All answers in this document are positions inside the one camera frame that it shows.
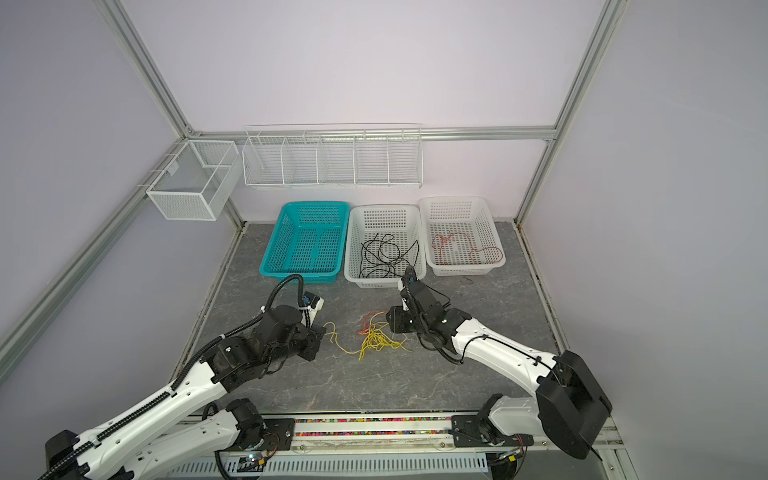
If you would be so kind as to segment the white plastic basket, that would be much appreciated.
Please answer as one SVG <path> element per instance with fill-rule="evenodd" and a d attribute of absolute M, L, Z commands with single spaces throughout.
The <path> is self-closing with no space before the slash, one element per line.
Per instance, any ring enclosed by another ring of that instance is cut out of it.
<path fill-rule="evenodd" d="M 427 274 L 427 248 L 414 205 L 364 205 L 350 211 L 345 278 L 363 289 L 396 287 L 407 266 Z"/>
<path fill-rule="evenodd" d="M 482 276 L 503 266 L 506 255 L 487 202 L 475 196 L 419 201 L 426 262 L 437 276 Z"/>

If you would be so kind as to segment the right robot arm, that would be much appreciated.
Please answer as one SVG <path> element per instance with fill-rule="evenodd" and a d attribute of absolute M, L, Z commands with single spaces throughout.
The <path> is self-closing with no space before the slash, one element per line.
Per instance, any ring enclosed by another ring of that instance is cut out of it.
<path fill-rule="evenodd" d="M 578 354 L 525 346 L 482 324 L 472 315 L 448 308 L 421 282 L 399 287 L 401 304 L 387 313 L 395 333 L 414 333 L 423 348 L 462 365 L 477 362 L 512 381 L 533 403 L 517 407 L 504 394 L 493 394 L 473 417 L 465 437 L 499 445 L 518 434 L 544 435 L 561 451 L 584 459 L 612 412 L 612 404 Z"/>

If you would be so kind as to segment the middle white plastic basket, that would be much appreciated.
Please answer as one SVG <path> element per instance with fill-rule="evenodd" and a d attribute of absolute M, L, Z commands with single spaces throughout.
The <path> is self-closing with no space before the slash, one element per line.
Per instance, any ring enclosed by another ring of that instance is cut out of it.
<path fill-rule="evenodd" d="M 396 287 L 407 266 L 427 274 L 427 248 L 414 205 L 364 205 L 350 211 L 345 278 L 363 289 Z"/>

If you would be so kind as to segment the front aluminium rail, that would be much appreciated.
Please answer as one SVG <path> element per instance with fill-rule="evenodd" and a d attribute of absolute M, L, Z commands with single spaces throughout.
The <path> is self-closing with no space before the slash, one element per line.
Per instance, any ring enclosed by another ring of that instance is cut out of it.
<path fill-rule="evenodd" d="M 353 416 L 273 417 L 266 420 L 267 448 L 299 452 L 354 452 L 382 448 L 389 452 L 520 446 L 555 450 L 554 442 L 523 418 L 511 435 L 492 433 L 473 414 L 413 413 Z"/>

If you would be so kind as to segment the white mesh wall box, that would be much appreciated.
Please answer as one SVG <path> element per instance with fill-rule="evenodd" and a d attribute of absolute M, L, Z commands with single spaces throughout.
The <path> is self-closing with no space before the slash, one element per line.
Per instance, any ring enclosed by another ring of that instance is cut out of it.
<path fill-rule="evenodd" d="M 233 141 L 187 140 L 147 189 L 162 216 L 172 221 L 215 221 L 243 175 Z"/>

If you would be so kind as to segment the right white plastic basket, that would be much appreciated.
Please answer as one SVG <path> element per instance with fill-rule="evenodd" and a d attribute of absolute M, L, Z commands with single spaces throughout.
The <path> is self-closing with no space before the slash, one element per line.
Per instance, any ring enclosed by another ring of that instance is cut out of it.
<path fill-rule="evenodd" d="M 475 196 L 419 201 L 426 262 L 437 276 L 482 276 L 503 266 L 506 255 L 487 202 Z"/>

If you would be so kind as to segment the teal plastic basket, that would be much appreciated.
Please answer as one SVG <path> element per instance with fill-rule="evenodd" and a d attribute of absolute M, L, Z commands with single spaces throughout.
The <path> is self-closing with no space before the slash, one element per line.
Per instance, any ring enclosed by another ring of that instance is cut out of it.
<path fill-rule="evenodd" d="M 310 284 L 333 284 L 343 264 L 350 211 L 347 203 L 338 201 L 285 204 L 260 273 L 278 280 L 299 274 Z"/>

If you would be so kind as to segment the aluminium cage frame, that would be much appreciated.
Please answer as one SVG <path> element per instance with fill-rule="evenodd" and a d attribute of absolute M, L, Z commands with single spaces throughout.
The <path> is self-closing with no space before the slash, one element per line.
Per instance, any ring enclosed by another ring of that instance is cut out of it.
<path fill-rule="evenodd" d="M 408 124 L 396 127 L 387 124 L 381 128 L 343 129 L 317 128 L 322 138 L 362 137 L 372 140 L 377 137 L 397 137 L 403 133 L 417 135 L 422 141 L 491 141 L 491 140 L 542 140 L 547 146 L 536 167 L 529 186 L 511 221 L 521 226 L 527 217 L 551 161 L 555 158 L 559 143 L 566 136 L 571 121 L 591 83 L 599 64 L 604 58 L 609 41 L 621 21 L 627 4 L 624 1 L 607 1 L 598 17 L 590 37 L 584 58 L 566 96 L 565 103 L 552 126 L 481 126 L 481 127 L 423 127 Z M 150 203 L 147 194 L 152 181 L 159 178 L 162 169 L 168 166 L 173 155 L 184 145 L 203 140 L 239 140 L 245 132 L 197 132 L 184 120 L 179 106 L 175 103 L 164 80 L 150 59 L 139 34 L 126 10 L 119 1 L 98 1 L 96 10 L 103 18 L 128 60 L 137 70 L 142 82 L 155 96 L 161 111 L 169 117 L 172 128 L 179 137 L 161 156 L 156 168 L 136 187 L 122 204 L 99 227 L 71 261 L 47 284 L 34 303 L 18 319 L 16 325 L 1 338 L 1 378 L 7 380 L 32 350 L 56 319 L 62 309 L 80 289 L 83 283 L 109 254 L 114 245 L 131 227 L 138 216 Z"/>

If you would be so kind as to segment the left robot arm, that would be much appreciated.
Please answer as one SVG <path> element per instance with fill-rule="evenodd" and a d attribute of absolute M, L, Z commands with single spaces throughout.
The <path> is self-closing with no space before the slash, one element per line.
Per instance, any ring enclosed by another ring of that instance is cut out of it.
<path fill-rule="evenodd" d="M 174 426 L 243 384 L 277 373 L 298 356 L 313 360 L 325 335 L 315 323 L 324 301 L 266 305 L 252 320 L 201 347 L 178 376 L 92 429 L 64 430 L 45 445 L 45 479 L 154 478 L 209 451 L 261 446 L 269 432 L 248 399 L 235 399 L 198 426 Z"/>

